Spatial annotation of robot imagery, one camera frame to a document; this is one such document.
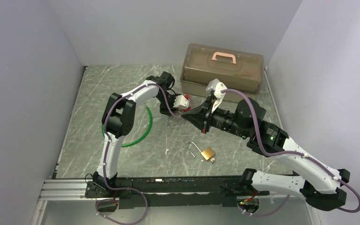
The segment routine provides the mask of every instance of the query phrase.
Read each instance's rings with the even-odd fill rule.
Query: toolbox
[[[205,45],[190,44],[180,77],[183,92],[207,96],[206,85],[219,79],[228,88],[256,98],[264,81],[264,57]],[[242,98],[227,93],[224,100],[238,102]]]

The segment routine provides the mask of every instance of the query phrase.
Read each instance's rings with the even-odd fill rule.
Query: pink handle
[[[223,52],[215,52],[213,54],[212,60],[217,60],[216,56],[223,56],[223,57],[232,58],[232,63],[237,64],[237,61],[235,59],[235,55],[233,55],[233,54],[228,54],[228,53],[223,53]]]

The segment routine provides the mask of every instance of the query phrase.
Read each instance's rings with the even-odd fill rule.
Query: gray wall
[[[82,71],[46,0],[0,0],[0,225],[31,222]]]
[[[304,0],[268,76],[285,129],[323,162],[347,168],[360,193],[360,1]],[[360,224],[360,213],[321,216]]]
[[[182,64],[190,43],[268,63],[301,0],[49,0],[84,65]]]

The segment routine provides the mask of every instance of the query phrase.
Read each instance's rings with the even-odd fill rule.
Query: gray marble floor
[[[150,75],[159,76],[163,71],[176,78],[174,90],[181,92],[178,79],[181,66],[174,65],[115,65],[89,66],[75,105],[72,122],[60,158],[57,178],[83,178],[95,172],[103,151],[101,117],[111,93],[123,93],[141,84]],[[202,97],[192,96],[194,106],[203,102]],[[257,102],[267,110],[265,120],[278,124],[267,85],[264,84]],[[159,102],[147,102],[153,115],[150,134],[139,144],[122,148],[118,164],[119,177],[149,176],[213,176],[240,175],[245,168],[268,173],[289,174],[292,171],[279,162],[262,157],[246,146],[247,140],[212,128],[202,134],[185,120],[159,113]],[[223,102],[220,108],[234,111],[236,103]],[[148,114],[138,107],[135,123],[125,143],[143,135],[148,126]],[[202,156],[195,158],[187,151],[186,143],[195,142],[201,149],[211,147],[216,152],[216,162],[206,162]]]

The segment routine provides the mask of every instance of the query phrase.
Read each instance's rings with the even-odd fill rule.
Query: green hose
[[[152,113],[151,113],[151,110],[150,110],[149,107],[146,106],[145,109],[147,109],[148,116],[150,118],[150,123],[148,124],[147,130],[144,132],[144,134],[139,139],[137,139],[137,140],[135,140],[134,142],[131,142],[131,143],[122,144],[122,147],[129,147],[129,146],[132,146],[132,145],[135,145],[135,144],[141,142],[148,135],[148,133],[151,131]],[[104,137],[104,124],[101,125],[101,132],[103,133],[103,137]]]

